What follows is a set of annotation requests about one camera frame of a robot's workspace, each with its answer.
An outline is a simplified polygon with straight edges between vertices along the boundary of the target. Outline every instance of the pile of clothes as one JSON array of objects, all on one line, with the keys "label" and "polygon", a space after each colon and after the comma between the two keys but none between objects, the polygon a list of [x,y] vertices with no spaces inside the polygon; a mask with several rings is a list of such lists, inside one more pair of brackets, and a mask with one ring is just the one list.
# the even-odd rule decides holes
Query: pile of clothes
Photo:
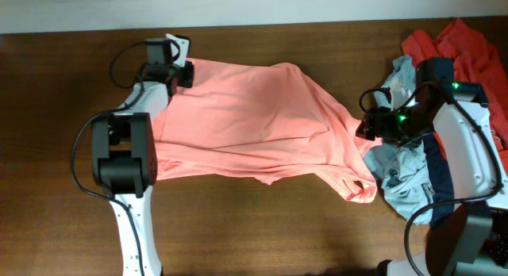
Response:
[{"label": "pile of clothes", "polygon": [[[415,66],[433,56],[454,60],[456,80],[479,82],[490,105],[492,134],[508,167],[508,82],[494,46],[460,19],[432,40],[417,31],[383,86],[415,88]],[[179,88],[154,120],[158,179],[200,174],[254,177],[271,184],[314,173],[345,200],[368,203],[380,181],[385,200],[405,218],[434,201],[453,199],[440,141],[415,149],[356,137],[360,121],[295,65],[251,67],[194,59],[192,88]],[[379,105],[390,107],[383,94]],[[415,223],[433,227],[452,212],[440,207]]]}]

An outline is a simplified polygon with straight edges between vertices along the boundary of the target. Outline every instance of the wooden table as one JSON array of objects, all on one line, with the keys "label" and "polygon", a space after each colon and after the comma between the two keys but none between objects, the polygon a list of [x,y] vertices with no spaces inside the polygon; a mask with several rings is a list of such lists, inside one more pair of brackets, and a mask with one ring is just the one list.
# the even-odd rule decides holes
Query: wooden table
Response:
[{"label": "wooden table", "polygon": [[[132,42],[165,33],[192,39],[191,56],[227,63],[298,65],[361,118],[360,93],[379,86],[414,30],[436,36],[450,19],[306,25],[133,29],[0,36],[0,274],[119,275],[121,251],[110,205],[78,191],[68,158],[93,113],[128,95],[112,86],[108,64]],[[508,58],[508,17],[466,19]],[[117,76],[133,77],[144,49]],[[76,161],[93,185],[90,135]],[[378,196],[344,201],[314,175],[272,186],[253,178],[205,176],[158,182],[152,202],[164,271],[177,274],[358,275],[404,257],[405,220]],[[427,227],[415,227],[413,251]]]}]

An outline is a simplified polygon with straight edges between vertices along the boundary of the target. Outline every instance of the pink shirt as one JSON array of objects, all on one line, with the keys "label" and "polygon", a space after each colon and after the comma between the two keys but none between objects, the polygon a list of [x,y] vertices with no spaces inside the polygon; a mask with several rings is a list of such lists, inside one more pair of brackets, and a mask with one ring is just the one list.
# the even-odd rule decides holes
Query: pink shirt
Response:
[{"label": "pink shirt", "polygon": [[194,86],[178,88],[153,124],[157,179],[220,174],[272,184],[314,173],[347,201],[374,199],[362,158],[380,141],[355,137],[360,121],[295,65],[192,61]]}]

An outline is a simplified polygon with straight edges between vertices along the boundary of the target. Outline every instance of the white wall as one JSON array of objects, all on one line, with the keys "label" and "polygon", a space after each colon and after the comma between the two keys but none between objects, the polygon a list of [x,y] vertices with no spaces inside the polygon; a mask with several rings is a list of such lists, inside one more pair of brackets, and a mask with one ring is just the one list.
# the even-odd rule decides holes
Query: white wall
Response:
[{"label": "white wall", "polygon": [[0,0],[0,33],[507,14],[508,0]]}]

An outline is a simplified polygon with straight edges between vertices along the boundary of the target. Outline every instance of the red clothing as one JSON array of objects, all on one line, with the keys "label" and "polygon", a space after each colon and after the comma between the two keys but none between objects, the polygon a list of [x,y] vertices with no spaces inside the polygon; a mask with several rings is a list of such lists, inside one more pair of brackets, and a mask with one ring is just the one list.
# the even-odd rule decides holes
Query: red clothing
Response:
[{"label": "red clothing", "polygon": [[417,30],[402,42],[404,54],[413,58],[416,67],[433,56],[453,59],[455,80],[483,85],[491,112],[491,129],[505,171],[508,171],[508,80],[495,46],[481,32],[468,28],[457,18],[432,41]]}]

